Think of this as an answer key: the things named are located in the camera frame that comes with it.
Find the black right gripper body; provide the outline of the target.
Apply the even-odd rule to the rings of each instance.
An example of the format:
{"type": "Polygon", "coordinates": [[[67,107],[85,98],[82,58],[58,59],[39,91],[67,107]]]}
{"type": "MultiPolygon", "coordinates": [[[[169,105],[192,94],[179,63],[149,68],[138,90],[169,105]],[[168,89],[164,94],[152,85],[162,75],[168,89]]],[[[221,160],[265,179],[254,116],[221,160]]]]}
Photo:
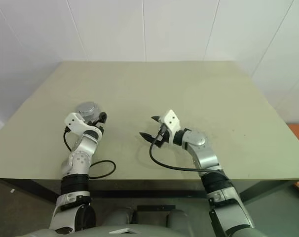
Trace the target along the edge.
{"type": "Polygon", "coordinates": [[[161,148],[164,143],[169,143],[170,135],[171,135],[171,130],[167,127],[167,125],[162,124],[155,138],[154,144],[157,147],[161,148]]]}

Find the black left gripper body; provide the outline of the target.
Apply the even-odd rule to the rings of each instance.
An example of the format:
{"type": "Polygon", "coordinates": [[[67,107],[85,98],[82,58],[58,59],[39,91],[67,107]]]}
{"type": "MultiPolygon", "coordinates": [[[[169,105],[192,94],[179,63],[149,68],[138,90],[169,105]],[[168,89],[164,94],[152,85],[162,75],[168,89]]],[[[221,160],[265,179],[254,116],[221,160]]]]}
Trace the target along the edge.
{"type": "Polygon", "coordinates": [[[101,133],[104,134],[104,131],[105,131],[104,130],[105,120],[104,119],[89,121],[87,124],[90,125],[90,126],[98,128],[101,131],[101,133]]]}

